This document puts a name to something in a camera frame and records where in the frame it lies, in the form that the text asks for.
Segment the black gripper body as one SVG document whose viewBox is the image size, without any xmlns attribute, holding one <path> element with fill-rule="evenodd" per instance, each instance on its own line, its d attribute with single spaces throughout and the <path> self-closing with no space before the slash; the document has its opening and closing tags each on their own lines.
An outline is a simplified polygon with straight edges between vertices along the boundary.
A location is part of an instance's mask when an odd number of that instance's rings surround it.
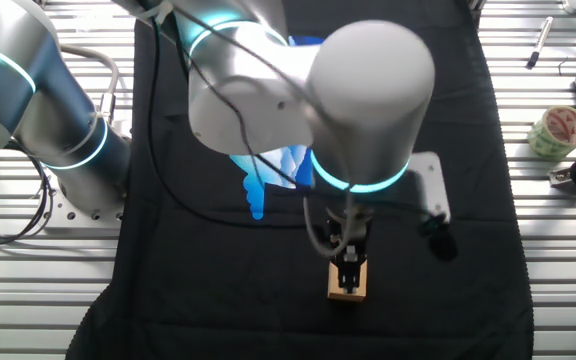
<svg viewBox="0 0 576 360">
<path fill-rule="evenodd" d="M 368 238 L 371 217 L 355 215 L 350 218 L 329 214 L 327 219 L 328 244 L 337 249 L 348 238 L 348 245 L 358 245 Z"/>
</svg>

